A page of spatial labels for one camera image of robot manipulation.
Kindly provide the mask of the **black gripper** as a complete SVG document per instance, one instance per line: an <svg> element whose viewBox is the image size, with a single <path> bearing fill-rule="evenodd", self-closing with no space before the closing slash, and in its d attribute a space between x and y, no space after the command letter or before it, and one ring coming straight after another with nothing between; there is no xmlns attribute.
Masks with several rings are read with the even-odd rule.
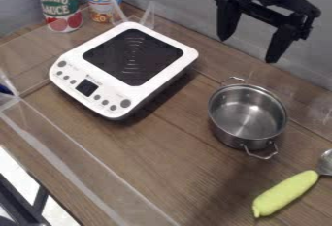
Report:
<svg viewBox="0 0 332 226"><path fill-rule="evenodd" d="M242 14L276 27L266 62L276 63L294 41L305 40L321 10L308 0L215 0L217 35L228 40Z"/></svg>

